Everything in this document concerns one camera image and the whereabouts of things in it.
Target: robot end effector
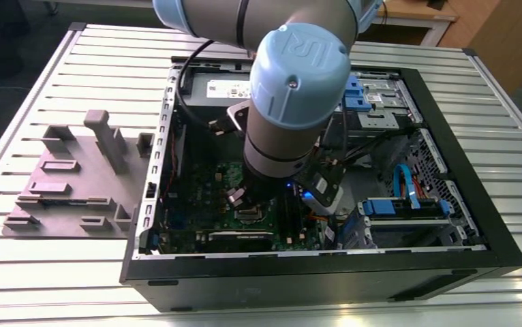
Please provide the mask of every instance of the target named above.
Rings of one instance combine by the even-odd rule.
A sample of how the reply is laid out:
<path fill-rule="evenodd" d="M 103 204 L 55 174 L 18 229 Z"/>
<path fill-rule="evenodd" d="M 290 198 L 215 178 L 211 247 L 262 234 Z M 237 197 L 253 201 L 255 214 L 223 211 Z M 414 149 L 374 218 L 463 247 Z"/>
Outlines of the robot end effector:
<path fill-rule="evenodd" d="M 257 51 L 245 138 L 249 172 L 230 194 L 235 206 L 269 200 L 263 197 L 305 168 L 343 96 L 350 48 L 381 2 L 154 0 L 166 25 Z"/>

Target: black cable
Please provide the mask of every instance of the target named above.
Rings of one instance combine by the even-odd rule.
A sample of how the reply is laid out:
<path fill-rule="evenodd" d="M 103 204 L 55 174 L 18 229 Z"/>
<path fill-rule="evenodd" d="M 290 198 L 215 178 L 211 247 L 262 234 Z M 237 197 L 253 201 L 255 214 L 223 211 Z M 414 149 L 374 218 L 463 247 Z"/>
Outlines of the black cable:
<path fill-rule="evenodd" d="M 243 40 L 243 26 L 245 26 L 245 15 L 247 13 L 247 7 L 250 5 L 250 0 L 242 0 L 239 3 L 239 10 L 237 14 L 237 44 L 239 48 L 245 48 L 245 40 Z"/>
<path fill-rule="evenodd" d="M 386 131 L 382 134 L 377 135 L 366 144 L 361 147 L 354 148 L 347 153 L 346 158 L 343 159 L 345 164 L 353 163 L 355 160 L 361 159 L 365 155 L 373 152 L 374 148 L 381 145 L 385 141 L 390 140 L 397 136 L 403 136 L 411 134 L 418 128 L 417 127 L 405 127 L 395 131 Z"/>
<path fill-rule="evenodd" d="M 342 160 L 346 159 L 349 153 L 349 118 L 346 117 L 346 107 L 342 105 L 342 125 L 343 125 L 343 140 L 342 140 Z"/>
<path fill-rule="evenodd" d="M 385 2 L 385 0 L 382 0 L 382 6 L 385 7 L 385 15 L 382 17 L 382 25 L 386 25 L 387 21 L 389 21 L 389 7 L 387 7 L 387 3 Z"/>
<path fill-rule="evenodd" d="M 215 41 L 213 41 L 213 40 L 206 41 L 206 42 L 199 46 L 199 48 L 195 50 L 195 52 L 193 52 L 193 54 L 190 55 L 187 61 L 184 62 L 184 65 L 182 66 L 180 74 L 179 74 L 179 79 L 176 80 L 176 97 L 178 97 L 178 99 L 179 99 L 179 104 L 180 104 L 182 110 L 184 111 L 184 114 L 187 114 L 190 120 L 191 120 L 197 125 L 201 125 L 202 127 L 207 128 L 207 129 L 209 129 L 209 124 L 207 124 L 203 120 L 201 120 L 199 117 L 197 116 L 197 114 L 191 111 L 191 109 L 189 109 L 187 102 L 184 101 L 184 98 L 183 98 L 183 96 L 182 96 L 180 87 L 182 87 L 182 80 L 184 79 L 184 74 L 187 73 L 187 69 L 189 69 L 190 63 L 191 63 L 193 60 L 197 58 L 197 56 L 201 54 L 201 52 L 203 52 L 203 50 L 205 50 L 213 43 L 215 43 Z"/>

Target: slotted aluminum surface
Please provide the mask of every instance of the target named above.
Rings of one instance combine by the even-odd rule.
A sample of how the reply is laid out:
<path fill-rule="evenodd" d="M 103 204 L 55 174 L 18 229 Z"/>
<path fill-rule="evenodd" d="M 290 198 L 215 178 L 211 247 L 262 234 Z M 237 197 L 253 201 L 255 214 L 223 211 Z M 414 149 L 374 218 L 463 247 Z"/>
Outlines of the slotted aluminum surface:
<path fill-rule="evenodd" d="M 522 326 L 522 269 L 423 302 L 160 315 L 119 284 L 126 240 L 14 240 L 2 237 L 44 150 L 46 125 L 78 135 L 90 109 L 110 111 L 124 136 L 158 123 L 171 56 L 189 56 L 203 40 L 176 31 L 88 25 L 70 31 L 0 139 L 0 324 L 74 326 Z M 246 58 L 214 45 L 203 57 Z M 459 50 L 361 43 L 354 64 L 419 69 L 504 220 L 522 248 L 522 116 L 480 61 Z"/>

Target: light blue joint cap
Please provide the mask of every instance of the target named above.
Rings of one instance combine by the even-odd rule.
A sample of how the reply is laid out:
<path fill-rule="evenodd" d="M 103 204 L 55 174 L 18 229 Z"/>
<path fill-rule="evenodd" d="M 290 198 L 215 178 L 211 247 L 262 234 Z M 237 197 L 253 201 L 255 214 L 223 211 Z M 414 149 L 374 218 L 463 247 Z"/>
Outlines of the light blue joint cap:
<path fill-rule="evenodd" d="M 347 0 L 350 6 L 354 9 L 358 32 L 363 33 L 370 25 L 373 24 L 374 19 L 377 18 L 378 8 L 382 6 L 383 0 Z"/>
<path fill-rule="evenodd" d="M 251 98 L 261 115 L 285 129 L 307 129 L 330 118 L 343 96 L 350 59 L 322 27 L 291 23 L 269 32 L 251 69 Z"/>
<path fill-rule="evenodd" d="M 190 33 L 194 37 L 197 34 L 189 25 L 187 15 L 184 14 L 184 7 L 182 0 L 152 0 L 155 14 L 159 16 L 162 22 L 168 27 Z"/>

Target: wires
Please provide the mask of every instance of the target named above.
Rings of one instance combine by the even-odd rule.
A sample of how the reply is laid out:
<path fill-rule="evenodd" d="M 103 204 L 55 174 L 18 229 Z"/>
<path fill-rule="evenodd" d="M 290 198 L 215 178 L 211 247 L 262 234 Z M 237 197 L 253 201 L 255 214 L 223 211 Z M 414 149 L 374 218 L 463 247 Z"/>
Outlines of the wires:
<path fill-rule="evenodd" d="M 206 42 L 199 46 L 199 48 L 195 50 L 195 52 L 193 52 L 193 54 L 190 55 L 187 61 L 184 62 L 184 65 L 182 66 L 180 74 L 179 74 L 179 79 L 176 80 L 176 97 L 178 97 L 178 99 L 179 99 L 179 103 L 180 103 L 182 110 L 183 110 L 184 113 L 187 114 L 190 120 L 191 120 L 197 125 L 199 125 L 199 126 L 207 128 L 207 129 L 209 129 L 209 124 L 207 124 L 202 119 L 199 119 L 199 117 L 197 116 L 197 114 L 191 111 L 191 109 L 189 109 L 187 102 L 184 101 L 184 98 L 183 98 L 182 93 L 180 93 L 180 87 L 182 87 L 182 81 L 183 81 L 183 79 L 184 79 L 184 74 L 187 73 L 187 69 L 189 69 L 190 63 L 191 63 L 193 60 L 197 58 L 197 56 L 201 54 L 201 52 L 203 52 L 203 50 L 205 50 L 213 43 L 215 43 L 215 41 L 213 41 L 213 40 L 206 41 Z"/>
<path fill-rule="evenodd" d="M 333 215 L 333 216 L 337 217 L 335 220 L 339 223 L 343 223 L 346 221 L 347 217 L 349 217 L 349 215 Z M 331 216 L 318 216 L 318 215 L 315 215 L 315 211 L 314 210 L 311 210 L 310 214 L 307 215 L 307 219 L 309 220 L 319 220 L 319 221 L 326 221 L 326 222 L 330 222 L 330 218 L 329 217 L 331 217 Z"/>
<path fill-rule="evenodd" d="M 346 158 L 349 153 L 349 118 L 346 116 L 346 106 L 342 105 L 342 125 L 343 125 L 343 140 L 342 140 L 342 156 L 341 159 Z"/>
<path fill-rule="evenodd" d="M 387 3 L 385 2 L 385 0 L 382 0 L 382 6 L 385 8 L 385 13 L 382 16 L 382 25 L 386 25 L 387 21 L 389 21 L 389 7 L 387 7 Z"/>
<path fill-rule="evenodd" d="M 379 146 L 385 141 L 395 138 L 397 136 L 405 136 L 411 134 L 418 128 L 417 127 L 405 127 L 403 129 L 397 129 L 395 131 L 386 131 L 382 134 L 378 134 L 366 144 L 361 147 L 354 148 L 346 154 L 343 162 L 351 164 L 355 160 L 361 159 L 365 155 L 369 155 L 377 146 Z"/>
<path fill-rule="evenodd" d="M 426 191 L 423 187 L 421 186 L 421 183 L 418 182 L 417 177 L 413 176 L 413 184 L 415 184 L 415 190 L 417 190 L 417 195 L 419 198 L 429 199 L 429 196 L 426 194 Z"/>
<path fill-rule="evenodd" d="M 174 132 L 172 130 L 170 130 L 170 137 L 171 137 L 171 143 L 170 143 L 170 154 L 171 154 L 171 162 L 172 162 L 172 173 L 170 174 L 170 180 L 168 180 L 168 184 L 167 184 L 167 188 L 162 194 L 162 198 L 160 198 L 160 201 L 164 201 L 164 198 L 167 197 L 167 194 L 168 194 L 168 191 L 170 191 L 170 186 L 172 184 L 172 180 L 174 180 L 174 176 L 176 175 L 176 154 L 175 154 L 175 151 L 174 151 L 174 148 L 175 148 L 175 144 L 176 144 L 176 141 L 175 141 L 175 137 L 174 137 Z"/>
<path fill-rule="evenodd" d="M 418 202 L 418 190 L 414 183 L 414 178 L 410 172 L 410 167 L 401 163 L 397 165 L 393 173 L 393 193 L 394 196 L 402 197 L 403 193 L 406 197 L 409 197 L 413 208 L 419 209 L 421 204 Z"/>

